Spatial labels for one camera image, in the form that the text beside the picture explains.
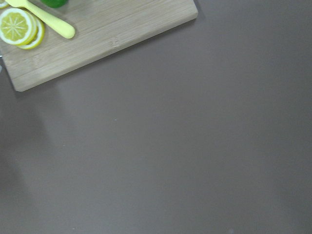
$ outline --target wooden cutting board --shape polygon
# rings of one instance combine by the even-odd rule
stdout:
[[[30,51],[0,41],[17,91],[25,91],[197,17],[193,0],[68,0],[61,8],[32,3],[76,29],[64,39],[49,27]]]

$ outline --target green object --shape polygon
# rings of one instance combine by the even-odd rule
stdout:
[[[63,6],[67,0],[41,0],[44,4],[49,7],[57,8]]]

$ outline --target yellow plastic knife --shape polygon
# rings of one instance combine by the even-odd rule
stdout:
[[[73,26],[40,9],[28,0],[6,0],[6,2],[13,7],[24,7],[28,9],[54,31],[67,39],[70,39],[75,35],[75,29]]]

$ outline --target yellow lemon slice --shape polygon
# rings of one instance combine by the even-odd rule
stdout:
[[[37,47],[42,42],[42,39],[44,36],[44,25],[41,20],[36,19],[36,21],[37,21],[37,29],[38,29],[37,34],[35,35],[35,37],[30,43],[26,45],[19,45],[18,48],[21,48],[24,50],[30,50],[30,49]]]
[[[0,15],[0,38],[6,43],[26,44],[34,37],[34,30],[34,20],[26,11],[10,8]]]
[[[30,43],[34,39],[35,35],[37,34],[37,30],[38,30],[37,29],[37,21],[35,19],[35,16],[33,16],[32,14],[30,14],[27,11],[26,11],[26,13],[29,15],[31,22],[32,22],[32,25],[34,25],[34,27],[32,27],[32,31],[29,35],[29,38],[27,40],[25,40],[25,42],[22,43],[23,45]]]
[[[9,4],[5,0],[0,0],[0,9],[3,9],[7,6],[9,6]]]

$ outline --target gray surface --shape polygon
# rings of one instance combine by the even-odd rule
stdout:
[[[312,233],[311,1],[196,4],[30,91],[1,77],[1,234]]]

